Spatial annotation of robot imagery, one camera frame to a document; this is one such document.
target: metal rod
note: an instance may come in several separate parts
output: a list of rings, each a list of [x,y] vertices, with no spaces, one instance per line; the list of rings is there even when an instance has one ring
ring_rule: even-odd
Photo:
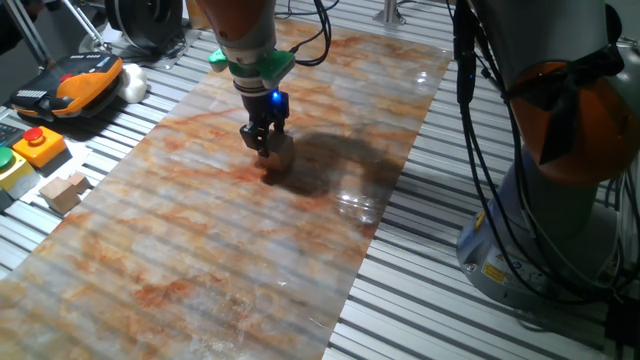
[[[55,65],[55,61],[51,56],[51,53],[45,46],[38,30],[33,25],[33,21],[27,14],[27,11],[24,9],[20,1],[15,0],[5,0],[4,2],[7,7],[7,11],[13,22],[16,24],[16,27],[22,34],[24,42],[29,47],[31,54],[40,65],[40,68],[43,70],[50,69],[53,65]]]
[[[383,11],[383,20],[384,22],[393,22],[393,16],[396,13],[396,8],[398,7],[398,0],[385,0]]]
[[[71,11],[73,16],[76,17],[80,25],[82,25],[82,27],[87,32],[87,34],[89,34],[91,39],[94,42],[100,44],[100,47],[105,47],[105,43],[104,43],[104,40],[102,39],[102,35],[100,35],[98,30],[93,26],[93,24],[91,23],[89,18],[87,18],[87,16],[84,14],[84,12],[82,12],[80,8],[73,6],[73,4],[71,4],[71,1],[69,0],[62,0],[62,2],[67,6],[69,11]]]
[[[404,25],[406,23],[398,11],[398,0],[385,0],[384,9],[374,16],[373,20],[383,24]]]

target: green connector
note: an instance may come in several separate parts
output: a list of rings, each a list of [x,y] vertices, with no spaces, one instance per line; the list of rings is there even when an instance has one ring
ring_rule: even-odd
[[[227,56],[222,53],[221,49],[218,49],[209,55],[209,64],[215,72],[223,72],[229,66],[229,60]]]
[[[260,72],[264,86],[267,89],[275,89],[280,80],[293,69],[295,63],[295,56],[292,53],[274,51],[266,59],[258,62],[256,68]]]

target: table surface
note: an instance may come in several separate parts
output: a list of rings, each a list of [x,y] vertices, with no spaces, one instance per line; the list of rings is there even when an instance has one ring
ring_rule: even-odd
[[[279,44],[316,31],[279,22]],[[24,345],[13,358],[320,358],[449,59],[335,29],[327,62],[282,85],[284,173],[256,166],[230,75],[209,74],[0,283],[0,341]]]
[[[404,5],[401,12],[407,24],[390,27],[372,20],[383,2],[341,3],[331,12],[332,24],[451,49],[451,22],[442,4],[425,0],[424,4]],[[286,1],[282,3],[279,9],[285,11]],[[303,0],[291,4],[294,11],[314,10]],[[115,101],[73,129],[59,129],[93,150],[78,169],[92,184],[99,183],[205,77],[209,71],[206,58],[215,46],[213,34],[203,32],[171,70],[145,69],[149,90],[140,104]],[[633,348],[605,339],[606,308],[563,309],[551,317],[521,313],[488,299],[461,274],[455,257],[456,236],[480,207],[455,102],[456,72],[451,63],[324,358],[449,359],[451,354],[462,354],[467,358],[573,359],[606,354],[633,359]],[[499,182],[513,152],[506,108],[498,92],[483,79],[478,79],[475,95],[471,113],[476,132],[482,134],[480,145],[492,162],[494,181]],[[0,118],[3,116],[0,122],[28,126],[14,114],[3,114],[0,107]],[[603,199],[601,188],[598,201]],[[61,219],[41,198],[29,204],[16,202],[0,214],[0,279]],[[0,343],[0,353],[5,345]]]

